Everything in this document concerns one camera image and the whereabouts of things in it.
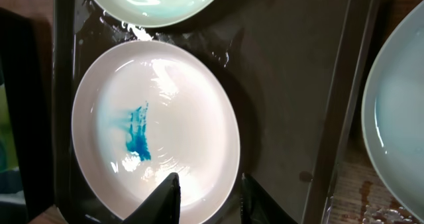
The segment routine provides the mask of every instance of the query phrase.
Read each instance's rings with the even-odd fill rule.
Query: green object
[[[15,142],[13,140],[12,126],[7,107],[5,85],[0,85],[0,172],[16,168]]]

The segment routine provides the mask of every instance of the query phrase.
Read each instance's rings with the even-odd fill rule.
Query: blue liquid
[[[140,160],[151,160],[152,157],[147,147],[146,139],[146,114],[148,103],[143,108],[140,106],[131,113],[131,124],[128,130],[127,149],[129,152],[136,152],[140,156]]]

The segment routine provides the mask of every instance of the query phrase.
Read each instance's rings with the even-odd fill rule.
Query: plate with blue stain
[[[374,61],[362,99],[362,132],[382,181],[424,222],[424,2]]]
[[[215,76],[181,48],[156,41],[120,44],[101,55],[85,73],[72,110],[79,167],[121,219],[177,172],[180,223],[208,220],[233,188],[238,131]]]
[[[164,27],[190,18],[213,0],[94,0],[120,21],[145,28]]]

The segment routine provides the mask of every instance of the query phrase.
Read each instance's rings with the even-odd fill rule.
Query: plate
[[[374,61],[362,99],[362,132],[383,183],[424,221],[424,2]]]
[[[190,18],[213,0],[94,0],[110,15],[145,28],[164,27]]]
[[[121,219],[177,172],[180,223],[208,220],[233,188],[238,131],[215,76],[163,42],[133,41],[106,51],[85,73],[72,110],[79,167]]]

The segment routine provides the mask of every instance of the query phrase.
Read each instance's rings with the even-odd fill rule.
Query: blue paint smear
[[[146,139],[146,114],[148,103],[146,106],[140,106],[131,112],[131,124],[128,130],[129,137],[127,140],[127,149],[129,152],[136,152],[140,156],[140,160],[151,160],[152,157],[147,147]]]

